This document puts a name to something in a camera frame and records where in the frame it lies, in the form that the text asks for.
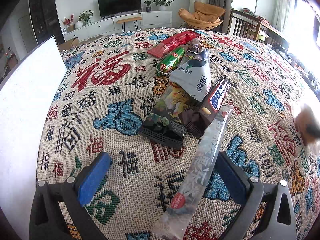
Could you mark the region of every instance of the metal screw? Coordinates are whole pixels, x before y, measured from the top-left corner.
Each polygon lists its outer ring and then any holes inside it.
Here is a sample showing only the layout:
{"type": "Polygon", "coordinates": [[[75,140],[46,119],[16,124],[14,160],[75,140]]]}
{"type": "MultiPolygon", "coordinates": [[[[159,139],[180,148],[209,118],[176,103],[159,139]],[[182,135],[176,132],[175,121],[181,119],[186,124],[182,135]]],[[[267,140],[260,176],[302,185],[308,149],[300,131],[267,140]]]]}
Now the metal screw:
{"type": "Polygon", "coordinates": [[[257,183],[259,181],[259,178],[256,177],[256,176],[251,176],[250,177],[250,180],[253,182],[253,183],[257,183]]]}
{"type": "Polygon", "coordinates": [[[72,182],[74,182],[75,180],[76,180],[76,178],[73,177],[73,176],[67,178],[67,182],[68,182],[68,183],[72,183],[72,182]]]}
{"type": "Polygon", "coordinates": [[[284,187],[286,187],[288,185],[287,182],[283,179],[281,179],[280,184],[281,184],[281,186],[284,186],[284,187]]]}
{"type": "Polygon", "coordinates": [[[38,182],[39,187],[43,187],[44,184],[45,184],[45,181],[44,181],[44,180],[41,180],[41,181],[38,182]]]}

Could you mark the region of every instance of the white vase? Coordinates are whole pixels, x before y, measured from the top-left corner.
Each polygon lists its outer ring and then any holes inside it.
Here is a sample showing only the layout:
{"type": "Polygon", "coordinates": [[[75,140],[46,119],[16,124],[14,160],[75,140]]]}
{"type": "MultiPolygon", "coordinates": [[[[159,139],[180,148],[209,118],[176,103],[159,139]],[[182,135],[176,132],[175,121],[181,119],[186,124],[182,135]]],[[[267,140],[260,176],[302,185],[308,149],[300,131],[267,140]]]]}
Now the white vase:
{"type": "Polygon", "coordinates": [[[75,23],[75,28],[79,29],[79,28],[82,27],[82,25],[83,25],[83,22],[82,21],[78,21],[78,22],[75,23]]]}
{"type": "Polygon", "coordinates": [[[160,5],[159,6],[159,11],[165,11],[167,9],[166,5],[160,5]]]}

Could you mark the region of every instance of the red snack wrapper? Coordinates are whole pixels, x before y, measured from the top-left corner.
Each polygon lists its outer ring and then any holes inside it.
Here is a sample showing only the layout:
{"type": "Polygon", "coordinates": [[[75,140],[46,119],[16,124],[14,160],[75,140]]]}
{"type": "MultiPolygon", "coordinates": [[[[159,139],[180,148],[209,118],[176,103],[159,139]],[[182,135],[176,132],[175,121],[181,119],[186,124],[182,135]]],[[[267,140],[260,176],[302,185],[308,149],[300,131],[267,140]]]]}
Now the red snack wrapper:
{"type": "Polygon", "coordinates": [[[187,42],[199,36],[201,36],[199,33],[193,31],[177,33],[176,35],[161,41],[157,47],[153,47],[152,49],[148,50],[148,53],[156,57],[163,57],[178,46],[186,44],[187,42]]]}

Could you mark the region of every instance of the bed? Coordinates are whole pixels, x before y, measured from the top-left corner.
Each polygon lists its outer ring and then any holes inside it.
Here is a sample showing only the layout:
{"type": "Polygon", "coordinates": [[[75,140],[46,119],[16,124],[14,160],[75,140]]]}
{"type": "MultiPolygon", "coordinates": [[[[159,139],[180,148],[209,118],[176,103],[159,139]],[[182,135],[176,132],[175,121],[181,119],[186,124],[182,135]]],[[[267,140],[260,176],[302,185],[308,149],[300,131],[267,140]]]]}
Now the bed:
{"type": "MultiPolygon", "coordinates": [[[[158,239],[151,227],[175,195],[199,145],[198,139],[186,135],[183,148],[174,150],[137,133],[168,83],[156,76],[159,59],[147,51],[184,30],[112,35],[62,55],[67,73],[45,120],[37,180],[63,182],[79,174],[100,151],[108,152],[113,163],[86,209],[109,240],[158,239]],[[94,127],[96,118],[107,124],[94,127]]],[[[320,157],[303,147],[292,106],[305,95],[319,102],[300,75],[266,45],[196,32],[209,49],[212,80],[224,76],[232,84],[224,103],[233,105],[234,112],[221,150],[237,156],[236,165],[249,176],[266,183],[288,182],[297,239],[303,239],[319,213],[320,157]]],[[[60,207],[79,239],[66,207],[60,207]]],[[[263,208],[246,238],[253,235],[263,208]]],[[[238,209],[214,172],[184,239],[216,239],[238,209]]]]}

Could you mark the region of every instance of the white cabinet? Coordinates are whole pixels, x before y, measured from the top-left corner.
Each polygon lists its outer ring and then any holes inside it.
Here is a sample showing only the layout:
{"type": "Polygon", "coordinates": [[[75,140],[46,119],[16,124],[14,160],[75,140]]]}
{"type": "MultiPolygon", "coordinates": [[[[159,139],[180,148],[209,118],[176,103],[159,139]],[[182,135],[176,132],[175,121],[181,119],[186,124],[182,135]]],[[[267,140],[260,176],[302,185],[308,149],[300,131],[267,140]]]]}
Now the white cabinet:
{"type": "MultiPolygon", "coordinates": [[[[78,37],[79,41],[87,40],[98,36],[100,34],[112,34],[122,33],[121,24],[117,24],[118,20],[142,17],[142,21],[138,21],[139,29],[159,28],[159,27],[171,27],[171,12],[170,11],[155,11],[155,12],[140,12],[131,13],[127,15],[121,15],[112,17],[109,19],[101,20],[91,24],[87,24],[79,29],[74,30],[71,33],[64,35],[64,40],[68,41],[72,38],[78,37]]],[[[125,23],[125,31],[135,30],[133,22],[125,23]]]]}
{"type": "Polygon", "coordinates": [[[89,38],[115,30],[112,19],[92,23],[90,25],[87,25],[86,28],[89,38]]]}
{"type": "Polygon", "coordinates": [[[71,40],[72,38],[78,37],[79,41],[83,41],[88,39],[88,33],[86,28],[80,28],[77,30],[72,31],[71,33],[68,33],[67,35],[64,36],[64,40],[68,41],[71,40]]]}
{"type": "Polygon", "coordinates": [[[142,18],[143,25],[170,24],[171,12],[145,12],[142,18]]]}

